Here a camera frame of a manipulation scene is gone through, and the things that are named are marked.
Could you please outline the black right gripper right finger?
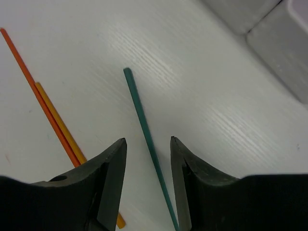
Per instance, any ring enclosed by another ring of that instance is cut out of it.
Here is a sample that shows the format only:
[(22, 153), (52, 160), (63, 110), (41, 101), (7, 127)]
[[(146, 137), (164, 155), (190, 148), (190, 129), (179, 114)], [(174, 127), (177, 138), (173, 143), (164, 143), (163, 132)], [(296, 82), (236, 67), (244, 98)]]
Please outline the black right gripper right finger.
[(171, 169), (182, 231), (305, 231), (307, 174), (238, 179), (170, 139)]

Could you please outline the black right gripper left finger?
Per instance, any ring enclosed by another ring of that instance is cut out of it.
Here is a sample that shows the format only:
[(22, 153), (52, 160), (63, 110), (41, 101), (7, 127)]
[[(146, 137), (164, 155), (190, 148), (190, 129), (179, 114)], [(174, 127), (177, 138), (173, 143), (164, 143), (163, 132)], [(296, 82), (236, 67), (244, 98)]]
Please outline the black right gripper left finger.
[(86, 163), (50, 181), (0, 179), (3, 231), (113, 231), (126, 168), (121, 138)]

